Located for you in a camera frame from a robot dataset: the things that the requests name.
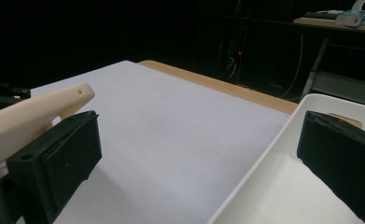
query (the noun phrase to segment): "wooden table edge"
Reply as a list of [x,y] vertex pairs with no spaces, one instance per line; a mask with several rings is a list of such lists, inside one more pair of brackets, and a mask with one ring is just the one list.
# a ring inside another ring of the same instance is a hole
[[229,95],[248,100],[258,105],[264,105],[287,114],[292,114],[298,106],[296,103],[276,98],[271,95],[267,95],[258,91],[252,91],[243,87],[233,85],[221,80],[217,80],[211,77],[206,77],[197,73],[193,73],[181,68],[173,67],[168,64],[159,63],[152,60],[144,60],[138,64],[144,65],[145,67],[163,72],[165,74],[179,77],[187,81],[205,86],[207,88],[222,91]]

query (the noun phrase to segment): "plastic container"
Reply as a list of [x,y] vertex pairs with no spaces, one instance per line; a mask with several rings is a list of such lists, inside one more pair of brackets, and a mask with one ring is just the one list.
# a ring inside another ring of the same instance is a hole
[[357,120],[365,131],[365,105],[321,94],[306,95],[208,223],[363,223],[296,156],[307,110]]

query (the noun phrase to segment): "table surface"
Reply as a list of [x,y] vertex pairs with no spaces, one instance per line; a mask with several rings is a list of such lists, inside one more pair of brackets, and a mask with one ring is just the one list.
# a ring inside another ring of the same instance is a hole
[[194,82],[213,90],[222,91],[230,95],[248,100],[255,104],[264,105],[281,112],[292,114],[298,106],[297,104],[264,94],[258,91],[252,91],[247,88],[239,87],[224,81],[220,81],[211,77],[205,77],[197,73],[192,73],[168,64],[159,63],[151,60],[142,61],[139,64],[155,69],[168,75],[183,78],[187,81]]
[[55,223],[204,224],[295,106],[152,61],[111,64],[32,95],[81,82],[95,92],[80,111],[99,114],[103,158]]

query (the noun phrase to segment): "desk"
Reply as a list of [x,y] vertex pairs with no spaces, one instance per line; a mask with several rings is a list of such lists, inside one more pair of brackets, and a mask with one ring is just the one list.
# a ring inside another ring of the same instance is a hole
[[[294,23],[365,33],[365,25],[359,26],[358,28],[350,28],[335,24],[334,21],[331,20],[298,18]],[[365,104],[365,80],[344,77],[318,70],[329,42],[330,38],[327,36],[324,37],[321,48],[316,56],[316,61],[304,86],[302,98],[309,93],[310,90],[315,90]]]
[[99,114],[103,158],[55,223],[206,223],[287,122],[280,110],[296,106],[152,61],[115,63],[32,95],[79,82],[96,93],[81,111]]

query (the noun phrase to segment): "keyboard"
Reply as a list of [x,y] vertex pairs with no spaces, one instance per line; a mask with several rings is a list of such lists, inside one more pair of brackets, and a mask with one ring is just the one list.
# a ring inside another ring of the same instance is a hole
[[322,20],[336,20],[337,14],[328,12],[306,12],[304,13],[305,18],[322,19]]

